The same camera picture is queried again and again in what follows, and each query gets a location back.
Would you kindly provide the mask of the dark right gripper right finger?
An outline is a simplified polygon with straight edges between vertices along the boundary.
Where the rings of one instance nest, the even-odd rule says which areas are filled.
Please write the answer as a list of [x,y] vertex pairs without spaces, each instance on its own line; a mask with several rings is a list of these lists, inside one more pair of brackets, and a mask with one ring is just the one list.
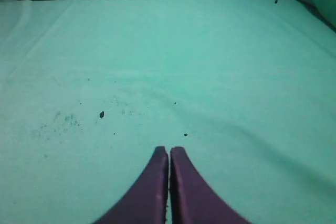
[[183,147],[171,149],[170,162],[173,223],[249,223],[212,190]]

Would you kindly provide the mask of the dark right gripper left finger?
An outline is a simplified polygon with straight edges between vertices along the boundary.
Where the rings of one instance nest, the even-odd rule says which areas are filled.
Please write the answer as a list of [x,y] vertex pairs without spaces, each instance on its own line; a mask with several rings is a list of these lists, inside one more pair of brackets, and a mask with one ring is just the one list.
[[168,184],[169,156],[164,146],[157,146],[133,185],[95,223],[165,223]]

